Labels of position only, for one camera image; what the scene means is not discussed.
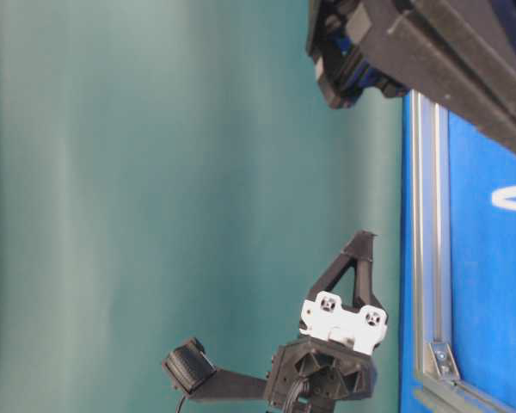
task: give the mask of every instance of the blue surface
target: blue surface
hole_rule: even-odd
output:
[[[400,313],[400,411],[402,413],[428,412],[413,396],[421,385],[413,376],[413,214],[411,185],[411,133],[409,128],[409,96],[404,100],[402,148],[402,286]]]
[[[516,408],[516,212],[491,204],[516,157],[449,121],[454,352],[464,380]]]

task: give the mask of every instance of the green curtain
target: green curtain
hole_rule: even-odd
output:
[[[337,410],[396,411],[401,102],[327,108],[306,25],[305,2],[0,0],[0,413],[173,411],[160,360],[193,335],[263,377],[361,228],[390,329],[374,398]]]

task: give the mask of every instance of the white mounting bracket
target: white mounting bracket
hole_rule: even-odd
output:
[[[364,305],[359,312],[342,308],[340,296],[321,291],[315,301],[306,299],[300,315],[306,329],[300,333],[324,341],[339,342],[363,354],[372,354],[386,336],[386,311]]]

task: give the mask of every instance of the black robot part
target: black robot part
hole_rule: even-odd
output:
[[[307,299],[331,291],[355,268],[353,305],[347,309],[357,312],[363,305],[382,308],[372,292],[372,241],[370,232],[357,232],[312,286]],[[185,399],[263,399],[287,413],[331,413],[337,401],[369,398],[377,377],[370,355],[311,336],[279,346],[267,380],[214,366],[196,338],[171,351],[162,366],[173,387],[183,394],[178,410]]]
[[[516,153],[516,1],[310,0],[306,49],[331,107],[377,86],[356,80],[359,55],[399,92],[420,91]]]

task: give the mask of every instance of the black cable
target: black cable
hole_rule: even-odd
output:
[[[180,401],[178,402],[178,405],[175,408],[175,413],[180,413],[181,412],[181,407],[183,406],[183,402],[185,402],[185,401],[186,401],[186,397],[185,396],[180,399]]]
[[[298,401],[300,396],[308,394],[310,391],[310,382],[307,379],[300,378],[291,385],[291,389],[286,394],[285,402],[283,403],[283,413],[292,413],[294,404]]]

